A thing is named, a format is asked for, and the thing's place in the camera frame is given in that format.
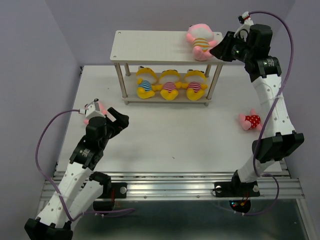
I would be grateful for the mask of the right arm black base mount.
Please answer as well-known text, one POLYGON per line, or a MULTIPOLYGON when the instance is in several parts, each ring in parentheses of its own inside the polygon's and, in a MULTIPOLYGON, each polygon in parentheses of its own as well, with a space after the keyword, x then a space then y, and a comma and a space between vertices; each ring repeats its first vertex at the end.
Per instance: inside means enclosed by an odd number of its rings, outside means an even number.
POLYGON ((251 209, 250 198, 260 196, 258 183, 216 182, 212 194, 217 198, 230 198, 229 205, 236 213, 247 214, 251 209))

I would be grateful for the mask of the yellow toy red stripes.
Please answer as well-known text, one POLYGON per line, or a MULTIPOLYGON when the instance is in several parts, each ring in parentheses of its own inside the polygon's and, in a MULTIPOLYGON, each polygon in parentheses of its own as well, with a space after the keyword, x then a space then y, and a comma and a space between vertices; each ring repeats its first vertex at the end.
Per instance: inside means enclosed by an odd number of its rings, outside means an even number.
POLYGON ((181 86, 186 89, 186 96, 190 101, 198 101, 204 96, 205 90, 208 88, 205 72, 189 69, 181 86))
POLYGON ((173 101, 179 94, 178 89, 182 86, 181 75, 176 69, 164 70, 159 79, 156 89, 167 101, 173 101))

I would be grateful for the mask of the pink toy orange striped shirt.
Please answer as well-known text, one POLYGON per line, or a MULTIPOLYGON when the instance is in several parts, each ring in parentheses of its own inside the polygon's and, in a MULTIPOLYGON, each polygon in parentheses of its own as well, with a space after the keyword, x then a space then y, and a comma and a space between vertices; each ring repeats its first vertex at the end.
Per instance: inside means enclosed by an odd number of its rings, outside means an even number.
POLYGON ((214 32, 204 23, 191 25, 186 32, 186 41, 191 45, 192 55, 197 61, 207 61, 213 57, 210 50, 218 45, 214 32))

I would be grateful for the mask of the pink toy red polka-dot shirt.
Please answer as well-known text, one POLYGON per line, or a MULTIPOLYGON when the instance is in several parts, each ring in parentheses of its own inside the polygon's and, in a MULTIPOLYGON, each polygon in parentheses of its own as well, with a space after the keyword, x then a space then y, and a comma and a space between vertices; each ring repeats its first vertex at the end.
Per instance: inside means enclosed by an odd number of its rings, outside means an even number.
POLYGON ((245 115, 240 113, 238 115, 238 121, 243 130, 248 131, 248 130, 262 130, 262 122, 260 116, 256 113, 256 110, 252 108, 250 110, 249 115, 245 115))

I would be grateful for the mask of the yellow toy blue striped shirt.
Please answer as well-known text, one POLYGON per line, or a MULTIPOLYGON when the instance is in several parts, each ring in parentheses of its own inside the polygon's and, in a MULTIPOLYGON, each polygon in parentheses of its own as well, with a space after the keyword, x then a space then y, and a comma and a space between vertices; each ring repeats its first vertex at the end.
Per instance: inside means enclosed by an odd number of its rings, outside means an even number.
POLYGON ((135 76, 137 96, 143 100, 152 98, 157 91, 158 77, 156 73, 149 67, 139 66, 135 76))

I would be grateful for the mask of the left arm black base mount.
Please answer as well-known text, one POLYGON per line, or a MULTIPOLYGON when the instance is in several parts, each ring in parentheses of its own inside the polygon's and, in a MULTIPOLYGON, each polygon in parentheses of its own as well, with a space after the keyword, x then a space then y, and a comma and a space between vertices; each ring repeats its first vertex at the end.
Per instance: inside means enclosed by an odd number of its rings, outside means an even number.
POLYGON ((93 202, 95 211, 112 211, 115 207, 115 200, 125 199, 127 197, 126 182, 112 182, 103 187, 102 195, 93 202))

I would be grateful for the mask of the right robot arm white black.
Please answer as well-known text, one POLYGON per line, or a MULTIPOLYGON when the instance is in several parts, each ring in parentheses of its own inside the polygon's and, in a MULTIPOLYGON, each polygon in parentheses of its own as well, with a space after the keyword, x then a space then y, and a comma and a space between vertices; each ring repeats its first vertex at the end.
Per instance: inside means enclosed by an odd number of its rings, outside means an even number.
POLYGON ((273 31, 263 24, 243 24, 229 31, 222 42, 210 50, 224 62, 239 60, 258 95, 263 126, 252 143, 252 157, 232 176, 231 181, 214 185, 217 197, 241 197, 247 192, 259 196, 257 179, 277 161, 292 154, 305 140, 291 123, 285 99, 285 86, 279 60, 270 56, 273 31))

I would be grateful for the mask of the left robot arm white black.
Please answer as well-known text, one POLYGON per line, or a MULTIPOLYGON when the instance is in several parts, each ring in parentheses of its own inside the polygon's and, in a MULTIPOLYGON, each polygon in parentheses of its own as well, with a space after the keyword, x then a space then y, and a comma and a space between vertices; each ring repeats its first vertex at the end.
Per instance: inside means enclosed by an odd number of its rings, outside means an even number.
POLYGON ((54 193, 37 217, 25 223, 24 229, 31 240, 70 240, 72 226, 88 213, 87 209, 98 197, 109 197, 111 204, 115 204, 117 190, 112 187, 111 177, 95 171, 95 167, 108 141, 129 126, 129 116, 113 107, 107 111, 115 120, 92 105, 76 110, 88 119, 85 135, 72 152, 60 183, 45 176, 54 193))

